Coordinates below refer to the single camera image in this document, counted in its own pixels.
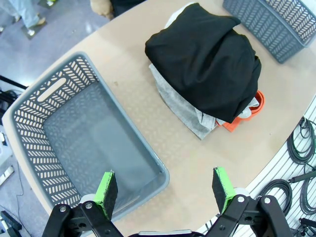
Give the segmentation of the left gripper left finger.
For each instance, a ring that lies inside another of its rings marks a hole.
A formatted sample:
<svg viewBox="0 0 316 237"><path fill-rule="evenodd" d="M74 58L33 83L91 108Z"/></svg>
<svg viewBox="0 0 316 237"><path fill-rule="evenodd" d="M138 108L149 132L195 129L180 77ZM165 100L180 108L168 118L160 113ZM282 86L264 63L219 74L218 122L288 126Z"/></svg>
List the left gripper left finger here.
<svg viewBox="0 0 316 237"><path fill-rule="evenodd" d="M71 208L67 204L54 206L43 231L44 237L80 237L92 231L97 237L121 237L112 223L118 196L115 173L105 172L95 197Z"/></svg>

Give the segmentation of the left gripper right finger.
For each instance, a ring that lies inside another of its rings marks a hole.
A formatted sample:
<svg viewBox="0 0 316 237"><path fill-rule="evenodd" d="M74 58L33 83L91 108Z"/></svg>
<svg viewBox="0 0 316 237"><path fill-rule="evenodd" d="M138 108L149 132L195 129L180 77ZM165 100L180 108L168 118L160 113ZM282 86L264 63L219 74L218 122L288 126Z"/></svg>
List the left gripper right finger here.
<svg viewBox="0 0 316 237"><path fill-rule="evenodd" d="M239 225L248 225L257 237L293 236L274 196L237 194L223 167L213 169L212 190L220 215L206 237L232 237Z"/></svg>

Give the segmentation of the person's right hand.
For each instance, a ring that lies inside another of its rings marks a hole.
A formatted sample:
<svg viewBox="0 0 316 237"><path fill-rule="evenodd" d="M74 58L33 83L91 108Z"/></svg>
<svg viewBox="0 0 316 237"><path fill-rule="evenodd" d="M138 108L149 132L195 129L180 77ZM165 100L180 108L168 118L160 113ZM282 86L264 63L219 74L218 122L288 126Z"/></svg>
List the person's right hand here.
<svg viewBox="0 0 316 237"><path fill-rule="evenodd" d="M104 16L109 20L114 18L114 10L110 0L90 0L90 6L96 14Z"/></svg>

